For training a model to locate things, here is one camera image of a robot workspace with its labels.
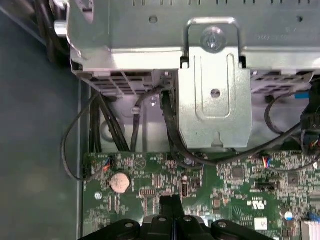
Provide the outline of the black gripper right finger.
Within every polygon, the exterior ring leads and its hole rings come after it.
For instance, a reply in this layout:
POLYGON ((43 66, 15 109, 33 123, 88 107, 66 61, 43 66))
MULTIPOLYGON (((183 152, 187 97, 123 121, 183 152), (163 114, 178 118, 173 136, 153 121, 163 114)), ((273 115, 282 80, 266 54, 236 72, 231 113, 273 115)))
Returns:
POLYGON ((186 215, 179 195, 172 196, 173 216, 177 221, 178 233, 183 240, 269 240, 258 233, 229 220, 216 220, 210 227, 200 223, 196 217, 186 215))

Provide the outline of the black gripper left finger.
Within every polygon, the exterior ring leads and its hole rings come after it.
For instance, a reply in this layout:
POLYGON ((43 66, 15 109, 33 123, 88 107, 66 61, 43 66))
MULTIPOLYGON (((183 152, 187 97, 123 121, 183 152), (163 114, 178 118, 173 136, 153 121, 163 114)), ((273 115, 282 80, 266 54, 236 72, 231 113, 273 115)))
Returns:
POLYGON ((83 240, 170 240, 173 227, 173 197, 162 196, 159 214, 144 218, 143 223, 123 219, 82 237, 83 240))

